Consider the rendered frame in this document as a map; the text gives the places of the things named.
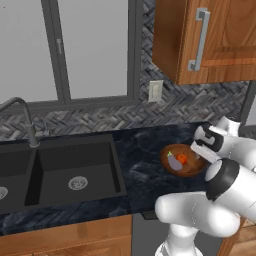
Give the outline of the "grey sink tap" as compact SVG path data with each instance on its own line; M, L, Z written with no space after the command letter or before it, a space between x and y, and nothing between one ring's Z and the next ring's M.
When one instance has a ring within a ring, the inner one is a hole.
M9 100L0 104L0 113L15 103L18 103L23 107L24 116L25 116L25 126L26 126L26 131L27 131L30 147L31 148L39 147L40 146L39 137L43 136L43 135L46 135L46 136L50 135L50 131L48 129L46 121L44 121L45 130L43 132L37 133L35 124L33 123L32 118L31 118L28 104L26 103L26 101L24 99L22 99L20 97L10 98Z

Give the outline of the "grey framed window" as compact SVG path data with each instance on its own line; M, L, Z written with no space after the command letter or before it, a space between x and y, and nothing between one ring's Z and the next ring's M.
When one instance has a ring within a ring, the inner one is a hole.
M0 0L0 104L20 97L34 111L54 111L137 103L142 4Z

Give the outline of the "wooden wall cupboard door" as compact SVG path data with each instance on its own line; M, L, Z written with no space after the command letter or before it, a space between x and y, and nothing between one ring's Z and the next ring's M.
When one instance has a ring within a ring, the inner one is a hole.
M209 25L199 71L195 60L202 21L198 8L207 8ZM188 0L177 84L256 80L256 0Z

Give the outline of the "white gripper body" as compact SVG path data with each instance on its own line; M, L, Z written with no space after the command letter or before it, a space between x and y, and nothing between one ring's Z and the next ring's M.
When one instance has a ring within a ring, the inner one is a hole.
M206 146L199 146L196 142L193 142L190 146L191 150L197 155L201 156L210 163L214 163L220 159L220 157Z

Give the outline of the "brown wooden bowl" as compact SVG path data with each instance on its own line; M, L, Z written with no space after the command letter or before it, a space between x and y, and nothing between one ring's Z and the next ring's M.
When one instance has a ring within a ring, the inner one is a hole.
M175 171L170 167L167 159L168 152L171 152L175 158L178 154L186 155L187 162L182 165L183 168L180 171ZM206 161L192 151L190 146L186 144L170 144L165 146L160 151L160 160L165 170L180 177L195 176L206 164Z

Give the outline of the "grey dishwasher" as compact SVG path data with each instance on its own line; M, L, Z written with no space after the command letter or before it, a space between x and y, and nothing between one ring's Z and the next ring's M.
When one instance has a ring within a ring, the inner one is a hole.
M154 256L157 248L168 235L169 225L160 222L154 211L136 213L132 219L132 256ZM221 238L199 231L195 238L196 247L204 256L217 256Z

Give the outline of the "white wall outlet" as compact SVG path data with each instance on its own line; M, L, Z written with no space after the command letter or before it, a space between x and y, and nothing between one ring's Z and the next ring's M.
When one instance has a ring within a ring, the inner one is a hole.
M149 82L149 102L159 102L162 98L163 81L156 80Z

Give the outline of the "wooden wall cupboard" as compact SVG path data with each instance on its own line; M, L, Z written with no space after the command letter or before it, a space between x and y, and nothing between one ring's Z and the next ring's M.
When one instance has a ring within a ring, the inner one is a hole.
M188 0L156 0L153 63L177 84Z

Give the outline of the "black double sink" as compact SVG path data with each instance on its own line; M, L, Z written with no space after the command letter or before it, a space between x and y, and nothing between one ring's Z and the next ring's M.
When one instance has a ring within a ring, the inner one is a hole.
M71 190L68 182L86 177ZM0 214L124 196L126 188L110 135L47 139L37 148L27 142L0 144Z

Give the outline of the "wooden drawer front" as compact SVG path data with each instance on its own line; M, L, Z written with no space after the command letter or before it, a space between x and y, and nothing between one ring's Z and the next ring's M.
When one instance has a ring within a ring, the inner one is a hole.
M131 256L132 216L0 236L0 256Z

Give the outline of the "wooden base cupboard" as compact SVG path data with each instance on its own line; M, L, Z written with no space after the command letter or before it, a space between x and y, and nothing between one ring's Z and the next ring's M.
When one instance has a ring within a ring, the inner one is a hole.
M256 256L256 223L242 218L239 230L223 239L217 256Z

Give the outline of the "purple eggplant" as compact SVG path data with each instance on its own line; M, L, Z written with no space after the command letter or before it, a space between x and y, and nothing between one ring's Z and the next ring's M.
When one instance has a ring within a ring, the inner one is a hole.
M171 152L168 152L167 159L170 167L175 171L180 171L183 166L182 164L174 157L174 155Z

